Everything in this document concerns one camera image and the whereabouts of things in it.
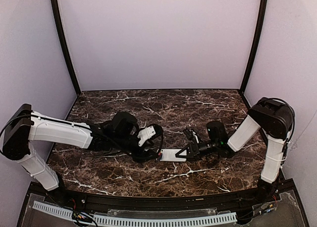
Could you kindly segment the white remote control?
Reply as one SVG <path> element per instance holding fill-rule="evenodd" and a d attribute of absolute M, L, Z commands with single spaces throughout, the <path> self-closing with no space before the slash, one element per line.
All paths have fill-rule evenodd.
<path fill-rule="evenodd" d="M 159 162 L 185 162 L 186 158 L 176 157 L 176 153 L 181 149 L 162 149 L 158 158 Z"/>

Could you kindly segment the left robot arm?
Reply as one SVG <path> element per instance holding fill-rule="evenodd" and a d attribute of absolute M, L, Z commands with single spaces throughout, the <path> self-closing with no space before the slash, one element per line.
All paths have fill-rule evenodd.
<path fill-rule="evenodd" d="M 163 128 L 151 124 L 138 126 L 137 119 L 128 112 L 117 112 L 102 123 L 78 123 L 45 116 L 23 104 L 0 132 L 3 146 L 0 153 L 16 161 L 42 187 L 53 192 L 63 189 L 62 178 L 38 155 L 32 141 L 48 141 L 81 149 L 111 154 L 114 150 L 126 153 L 142 163 L 159 156 L 151 149 L 153 140 L 163 138 Z"/>

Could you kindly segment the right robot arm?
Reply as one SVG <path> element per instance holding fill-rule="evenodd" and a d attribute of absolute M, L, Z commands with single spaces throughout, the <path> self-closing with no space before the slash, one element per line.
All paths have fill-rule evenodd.
<path fill-rule="evenodd" d="M 232 158 L 259 133 L 266 144 L 266 154 L 254 199 L 262 203 L 274 194 L 295 130 L 295 111 L 286 101 L 281 98 L 261 98 L 248 109 L 246 117 L 232 135 L 228 135 L 224 124 L 217 120 L 208 122 L 206 129 L 208 141 L 202 141 L 195 130 L 184 129 L 189 142 L 175 156 L 188 161 L 198 160 L 211 153 Z"/>

